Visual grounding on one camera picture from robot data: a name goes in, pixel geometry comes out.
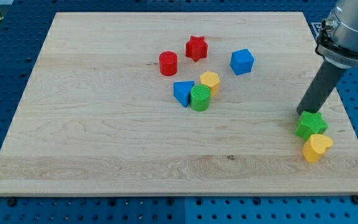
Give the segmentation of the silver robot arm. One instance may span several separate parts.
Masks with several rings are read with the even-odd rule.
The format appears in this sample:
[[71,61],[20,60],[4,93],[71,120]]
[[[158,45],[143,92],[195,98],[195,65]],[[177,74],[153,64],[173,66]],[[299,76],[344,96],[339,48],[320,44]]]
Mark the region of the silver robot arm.
[[338,0],[321,21],[318,55],[340,68],[358,68],[358,0]]

